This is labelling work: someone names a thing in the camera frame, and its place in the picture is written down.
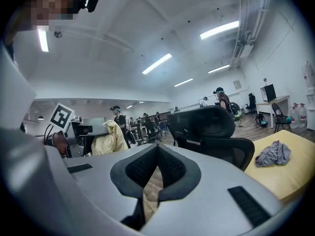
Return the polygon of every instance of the wooden floor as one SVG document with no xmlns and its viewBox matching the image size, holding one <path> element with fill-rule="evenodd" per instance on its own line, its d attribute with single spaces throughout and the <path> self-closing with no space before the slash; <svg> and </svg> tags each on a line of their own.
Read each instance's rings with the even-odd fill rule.
<svg viewBox="0 0 315 236">
<path fill-rule="evenodd" d="M 256 127 L 253 122 L 255 115 L 256 114 L 247 114 L 242 117 L 242 127 L 235 128 L 234 135 L 236 138 L 247 138 L 251 141 L 256 141 L 274 133 L 274 129 L 270 128 L 269 115 L 264 115 L 266 120 L 269 122 L 268 126 L 265 128 Z M 292 129 L 292 132 L 315 143 L 314 131 L 308 130 L 306 128 L 296 128 Z M 169 132 L 166 132 L 166 136 L 163 133 L 161 141 L 162 144 L 173 145 L 173 141 L 173 137 Z M 157 168 L 150 178 L 147 186 L 144 188 L 144 207 L 147 220 L 150 219 L 150 217 L 158 208 L 158 192 L 162 188 L 162 176 L 161 172 Z"/>
</svg>

